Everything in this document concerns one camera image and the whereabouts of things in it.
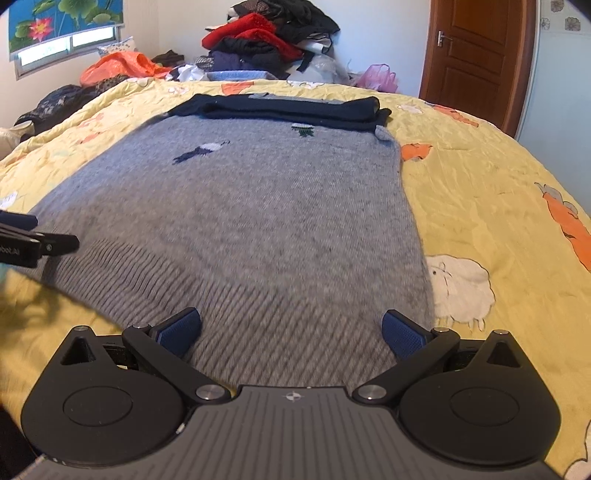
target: yellow quilt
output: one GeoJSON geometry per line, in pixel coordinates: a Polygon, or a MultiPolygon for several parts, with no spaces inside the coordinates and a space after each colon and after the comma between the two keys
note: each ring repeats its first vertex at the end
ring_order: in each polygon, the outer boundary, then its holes
{"type": "MultiPolygon", "coordinates": [[[[376,95],[392,110],[388,129],[403,145],[403,183],[433,274],[439,321],[464,338],[510,330],[560,406],[562,426],[549,464],[569,480],[591,473],[584,444],[591,419],[591,222],[539,162],[485,121],[416,98],[344,86],[130,79],[1,161],[0,208],[30,210],[114,142],[194,93],[239,92],[341,100],[376,95]]],[[[73,326],[90,325],[98,334],[117,328],[12,270],[1,274],[0,401],[18,420],[73,326]]]]}

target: sweater ribbed hem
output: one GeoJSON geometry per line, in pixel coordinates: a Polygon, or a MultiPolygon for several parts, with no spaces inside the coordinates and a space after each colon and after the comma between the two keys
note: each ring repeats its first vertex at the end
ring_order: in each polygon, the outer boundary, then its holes
{"type": "MultiPolygon", "coordinates": [[[[28,275],[39,275],[21,270],[28,275]]],[[[108,239],[50,258],[43,283],[120,327],[156,324],[189,306],[203,333],[190,353],[202,373],[229,385],[350,390],[395,364],[371,319],[347,317],[293,295],[188,272],[161,255],[108,239]]]]}

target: door handle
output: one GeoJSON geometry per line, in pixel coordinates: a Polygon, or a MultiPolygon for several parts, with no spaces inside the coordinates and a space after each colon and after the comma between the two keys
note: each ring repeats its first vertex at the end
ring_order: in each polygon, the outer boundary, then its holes
{"type": "Polygon", "coordinates": [[[443,40],[445,40],[446,38],[448,40],[452,40],[451,37],[447,37],[445,35],[445,33],[443,33],[441,30],[439,32],[437,32],[437,46],[438,47],[442,47],[443,46],[443,40]]]}

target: white wall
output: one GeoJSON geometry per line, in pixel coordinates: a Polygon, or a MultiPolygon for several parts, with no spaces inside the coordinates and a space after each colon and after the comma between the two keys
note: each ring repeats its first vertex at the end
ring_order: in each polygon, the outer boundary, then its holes
{"type": "MultiPolygon", "coordinates": [[[[158,39],[158,1],[126,0],[124,4],[123,38],[133,35],[138,49],[148,57],[162,53],[158,39]]],[[[0,127],[11,127],[20,115],[35,108],[53,90],[69,83],[78,84],[80,74],[99,60],[97,53],[91,53],[16,80],[14,63],[8,61],[8,13],[0,16],[0,38],[5,40],[0,47],[0,127]]]]}
{"type": "MultiPolygon", "coordinates": [[[[192,61],[207,51],[201,46],[208,25],[226,21],[232,0],[158,0],[160,50],[172,48],[192,61]]],[[[417,96],[421,86],[430,0],[312,0],[335,20],[341,32],[336,57],[352,72],[387,63],[396,72],[399,92],[417,96]]]]}
{"type": "Polygon", "coordinates": [[[518,141],[550,170],[591,213],[591,22],[573,7],[550,12],[550,30],[540,32],[530,102],[518,141]],[[565,17],[581,32],[564,30],[565,17]]]}

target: white pillow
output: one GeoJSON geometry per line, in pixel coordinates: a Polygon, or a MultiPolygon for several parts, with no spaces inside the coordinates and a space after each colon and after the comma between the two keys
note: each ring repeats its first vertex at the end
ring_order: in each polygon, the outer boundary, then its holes
{"type": "Polygon", "coordinates": [[[104,57],[109,53],[115,53],[116,51],[138,51],[138,48],[135,46],[135,41],[133,37],[129,37],[126,40],[112,43],[111,45],[106,45],[104,47],[98,47],[99,55],[104,57]]]}
{"type": "Polygon", "coordinates": [[[0,160],[10,155],[21,142],[24,134],[35,133],[35,125],[30,120],[10,128],[0,128],[0,160]]]}

